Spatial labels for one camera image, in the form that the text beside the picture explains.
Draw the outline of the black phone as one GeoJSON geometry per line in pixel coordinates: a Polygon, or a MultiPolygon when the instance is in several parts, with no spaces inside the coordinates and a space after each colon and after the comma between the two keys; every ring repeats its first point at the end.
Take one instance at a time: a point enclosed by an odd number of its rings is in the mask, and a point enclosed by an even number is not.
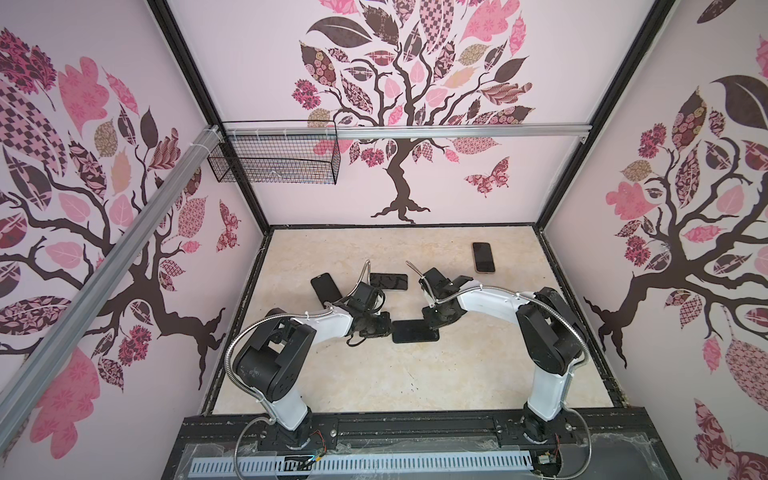
{"type": "Polygon", "coordinates": [[[438,330],[427,327],[424,320],[401,320],[392,322],[392,336],[395,337],[439,337],[438,330]]]}

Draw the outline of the purple smartphone black screen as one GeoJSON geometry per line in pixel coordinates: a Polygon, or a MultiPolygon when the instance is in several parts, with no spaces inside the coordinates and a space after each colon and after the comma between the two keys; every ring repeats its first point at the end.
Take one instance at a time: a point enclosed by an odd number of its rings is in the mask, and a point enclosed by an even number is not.
{"type": "Polygon", "coordinates": [[[472,244],[475,270],[478,273],[494,273],[487,270],[487,242],[474,242],[472,244]]]}

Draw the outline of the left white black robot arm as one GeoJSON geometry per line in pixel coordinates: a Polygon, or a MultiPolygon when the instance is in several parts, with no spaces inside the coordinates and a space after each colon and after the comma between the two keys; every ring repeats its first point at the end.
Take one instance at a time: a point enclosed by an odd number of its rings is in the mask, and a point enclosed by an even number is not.
{"type": "Polygon", "coordinates": [[[225,353],[225,372],[241,391],[255,398],[270,419],[285,430],[305,427],[310,408],[296,382],[313,346],[357,335],[362,339],[391,334],[383,310],[383,290],[364,282],[345,299],[314,313],[291,314],[276,308],[246,327],[225,353]]]}

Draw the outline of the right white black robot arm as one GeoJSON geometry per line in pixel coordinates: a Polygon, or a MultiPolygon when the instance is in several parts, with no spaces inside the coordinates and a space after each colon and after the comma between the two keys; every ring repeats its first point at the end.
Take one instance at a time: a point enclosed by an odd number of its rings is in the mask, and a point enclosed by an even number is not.
{"type": "Polygon", "coordinates": [[[523,407],[523,436],[534,444],[552,440],[574,371],[590,359],[586,334],[560,293],[550,287],[517,292],[484,285],[468,276],[451,280],[435,268],[419,277],[419,285],[428,302],[422,314],[432,330],[451,325],[470,312],[519,327],[535,365],[531,392],[523,407]]]}

